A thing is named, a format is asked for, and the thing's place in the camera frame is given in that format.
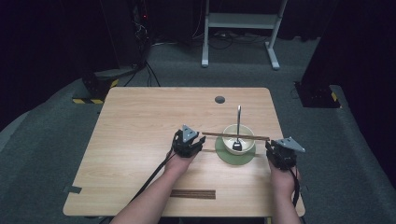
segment wire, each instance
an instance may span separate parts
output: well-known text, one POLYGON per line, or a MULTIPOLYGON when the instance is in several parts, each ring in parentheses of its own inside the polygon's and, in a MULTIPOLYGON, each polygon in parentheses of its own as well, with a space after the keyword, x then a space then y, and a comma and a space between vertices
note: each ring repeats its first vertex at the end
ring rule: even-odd
POLYGON ((148 29, 144 25, 137 23, 134 20, 132 20, 132 22, 139 27, 139 29, 134 32, 134 36, 136 40, 140 42, 138 44, 138 47, 139 47, 139 53, 140 55, 142 55, 143 47, 146 45, 146 41, 148 40, 148 36, 149 36, 148 29))
POLYGON ((196 35, 195 37, 193 37, 192 39, 198 39, 200 36, 204 35, 205 33, 201 33, 200 35, 196 35))
POLYGON ((301 217, 301 220, 303 221, 303 224, 306 224, 304 216, 301 217))
MULTIPOLYGON (((282 155, 280 155, 280 153, 276 152, 276 154, 277 154, 277 156, 279 158, 282 158, 282 155)), ((288 168, 288 170, 290 171, 291 175, 293 176, 293 180, 294 180, 294 196, 293 196, 292 202, 293 202, 293 205, 295 207, 297 205, 297 201, 298 201, 298 199, 300 197, 300 182, 299 182, 299 180, 297 178, 297 175, 298 175, 297 165, 295 165, 295 167, 296 167, 296 174, 295 174, 291 170, 291 167, 289 167, 288 164, 285 162, 285 160, 281 160, 281 161, 282 161, 283 165, 288 168)))
POLYGON ((146 66, 147 70, 148 70, 148 87, 151 86, 151 72, 149 71, 149 68, 146 66))
POLYGON ((152 47, 155 47, 155 46, 160 46, 160 45, 173 45, 173 44, 177 44, 177 42, 162 42, 162 43, 155 43, 155 44, 152 44, 151 46, 152 47))
MULTIPOLYGON (((172 143, 175 141, 176 138, 177 138, 177 133, 175 133, 172 143)), ((131 201, 133 201, 135 198, 137 198, 146 189, 146 187, 149 185, 149 183, 151 183, 152 179, 158 174, 158 172, 161 171, 161 169, 165 166, 165 164, 167 162, 169 162, 176 155, 176 153, 175 153, 171 156, 171 153, 173 150, 174 150, 174 147, 172 144, 171 149, 169 149, 168 153, 166 153, 165 160, 163 160, 163 162, 161 162, 161 164, 157 167, 157 169, 155 169, 155 171, 151 174, 151 176, 148 178, 146 183, 142 186, 142 188, 140 188, 140 190, 136 193, 136 195, 132 198, 131 201)))
POLYGON ((254 43, 260 43, 260 42, 264 42, 265 40, 267 40, 269 38, 269 36, 263 36, 263 35, 256 35, 256 36, 245 36, 245 35, 239 35, 239 36, 235 36, 234 37, 234 43, 236 44, 254 44, 254 43), (241 40, 235 40, 237 38, 246 38, 246 37, 251 37, 253 38, 252 40, 249 41, 241 41, 241 40))
POLYGON ((198 47, 201 47, 203 44, 204 44, 204 41, 202 41, 202 40, 198 40, 198 39, 193 39, 192 41, 191 41, 191 47, 192 48, 198 48, 198 47))
POLYGON ((204 0, 201 0, 201 11, 199 13, 198 25, 197 25, 197 28, 195 29, 194 34, 192 34, 192 38, 194 38, 194 36, 197 34, 199 26, 201 24, 201 19, 202 19, 202 14, 203 14, 203 5, 204 5, 204 0))
POLYGON ((218 38, 217 36, 215 36, 217 39, 219 39, 219 40, 224 40, 224 41, 226 41, 226 42, 228 42, 228 40, 230 39, 230 42, 229 42, 229 44, 227 45, 227 46, 225 46, 225 47, 223 47, 223 48, 218 48, 218 47, 215 47, 215 46, 213 46, 213 45, 211 45, 211 44, 208 44, 211 48, 213 48, 213 49, 227 49, 227 48, 229 48, 232 44, 233 44, 233 37, 232 36, 230 36, 229 34, 225 34, 225 36, 221 36, 220 38, 218 38))
POLYGON ((129 84, 129 82, 134 78, 134 76, 136 76, 136 73, 134 73, 134 74, 132 75, 132 77, 129 78, 129 80, 125 83, 125 85, 124 85, 123 87, 126 87, 126 86, 129 84))
POLYGON ((152 72, 152 75, 153 75, 154 78, 155 78, 155 81, 156 81, 157 84, 158 84, 158 86, 161 87, 161 84, 160 84, 160 82, 158 81, 158 78, 157 78, 157 76, 155 75, 154 70, 152 70, 151 66, 149 65, 149 63, 148 63, 147 61, 146 61, 146 66, 147 66, 147 68, 148 68, 148 73, 149 73, 149 78, 150 78, 150 84, 151 84, 151 73, 150 73, 150 71, 151 71, 151 72, 152 72))

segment hand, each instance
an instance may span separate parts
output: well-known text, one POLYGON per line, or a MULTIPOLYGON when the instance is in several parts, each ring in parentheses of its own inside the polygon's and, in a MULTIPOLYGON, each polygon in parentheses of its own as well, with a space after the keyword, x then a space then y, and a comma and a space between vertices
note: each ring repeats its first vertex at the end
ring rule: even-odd
MULTIPOLYGON (((294 192, 294 179, 290 171, 282 171, 277 169, 270 161, 268 161, 271 169, 271 185, 273 187, 275 196, 284 196, 291 198, 291 194, 294 192)), ((297 172, 296 167, 292 167, 291 170, 300 179, 300 175, 297 172)))
POLYGON ((172 151, 170 155, 172 159, 165 164, 164 173, 180 178, 189 169, 190 163, 194 160, 195 156, 196 154, 190 158, 181 158, 172 151))

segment black device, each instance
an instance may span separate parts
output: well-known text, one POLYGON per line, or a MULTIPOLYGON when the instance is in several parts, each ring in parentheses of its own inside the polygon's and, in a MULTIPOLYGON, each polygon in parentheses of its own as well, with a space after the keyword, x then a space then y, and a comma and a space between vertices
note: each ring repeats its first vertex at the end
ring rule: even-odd
POLYGON ((297 164, 297 155, 294 151, 305 152, 305 149, 301 147, 291 137, 279 140, 265 141, 265 147, 267 148, 268 160, 278 169, 282 171, 289 171, 294 179, 294 196, 293 205, 296 206, 297 201, 300 197, 300 182, 297 178, 297 169, 294 173, 291 168, 297 164))
POLYGON ((193 131, 187 125, 183 125, 182 130, 175 133, 174 140, 172 141, 172 149, 177 155, 182 158, 189 158, 202 150, 202 144, 205 142, 206 137, 202 137, 199 142, 192 143, 199 132, 193 131))
POLYGON ((268 160, 276 167, 281 170, 289 170, 289 168, 296 165, 297 155, 294 150, 282 147, 276 141, 271 140, 271 144, 265 142, 267 148, 266 155, 268 160))
POLYGON ((200 35, 204 28, 205 17, 200 15, 203 13, 200 9, 203 2, 201 0, 148 1, 153 32, 158 37, 191 45, 194 33, 200 35))
POLYGON ((54 27, 84 84, 73 99, 104 101, 119 77, 146 66, 151 44, 141 1, 50 1, 54 27))
POLYGON ((294 82, 303 107, 339 108, 341 107, 330 85, 343 71, 343 65, 351 59, 351 45, 355 45, 355 38, 348 34, 359 27, 352 23, 359 15, 359 3, 354 1, 332 1, 329 5, 332 16, 327 22, 326 29, 320 39, 317 48, 306 67, 301 81, 294 82))

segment wooden sticks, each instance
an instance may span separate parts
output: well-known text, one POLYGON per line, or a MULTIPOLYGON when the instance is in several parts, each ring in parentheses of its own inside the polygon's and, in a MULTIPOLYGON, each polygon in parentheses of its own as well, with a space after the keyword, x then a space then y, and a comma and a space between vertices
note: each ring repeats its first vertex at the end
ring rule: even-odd
POLYGON ((239 137, 245 139, 252 139, 252 140, 262 140, 262 141, 269 141, 270 138, 266 136, 253 136, 253 135, 242 135, 242 134, 231 134, 231 133, 202 133, 203 135, 212 135, 218 137, 239 137))
POLYGON ((171 197, 216 199, 216 191, 214 189, 172 189, 171 197))

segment dark background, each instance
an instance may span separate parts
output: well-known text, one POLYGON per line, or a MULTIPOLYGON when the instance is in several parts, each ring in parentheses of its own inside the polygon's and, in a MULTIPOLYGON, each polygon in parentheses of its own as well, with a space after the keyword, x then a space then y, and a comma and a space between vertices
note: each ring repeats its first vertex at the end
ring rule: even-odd
MULTIPOLYGON (((316 67, 317 74, 308 76, 313 78, 313 83, 319 77, 326 77, 328 84, 343 88, 361 132, 393 186, 396 186, 395 168, 392 167, 396 156, 391 142, 396 131, 396 105, 393 99, 396 84, 396 34, 393 28, 396 20, 393 12, 396 6, 393 1, 340 1, 338 6, 337 2, 290 0, 278 37, 292 39, 300 36, 305 41, 322 36, 318 50, 308 66, 316 67)), ((82 11, 86 7, 89 18, 91 14, 88 9, 92 9, 90 6, 98 6, 98 3, 99 1, 84 1, 84 6, 77 4, 75 7, 82 11)), ((149 13, 159 10, 165 18, 168 12, 166 7, 158 9, 153 3, 155 1, 150 2, 151 8, 148 10, 148 20, 153 16, 153 22, 149 25, 152 33, 185 35, 186 29, 176 28, 178 33, 174 30, 161 31, 158 28, 161 25, 155 22, 156 14, 149 13)), ((191 0, 176 3, 178 6, 169 7, 191 10, 177 15, 181 18, 188 17, 184 20, 187 24, 183 25, 191 27, 187 32, 193 32, 201 12, 201 2, 191 0)), ((238 11, 252 13, 273 12, 278 6, 275 1, 249 1, 246 4, 243 0, 212 0, 211 4, 215 11, 233 12, 238 8, 238 11)), ((97 10, 96 13, 100 16, 100 8, 97 10)), ((64 36, 60 35, 59 30, 63 27, 54 22, 54 15, 62 16, 66 12, 61 1, 8 0, 0 3, 0 130, 22 113, 45 102, 65 85, 81 78, 70 51, 64 45, 64 36)), ((105 35, 96 37, 106 39, 105 35)), ((93 55, 99 58, 108 56, 105 52, 101 54, 83 50, 83 53, 88 61, 93 55)))

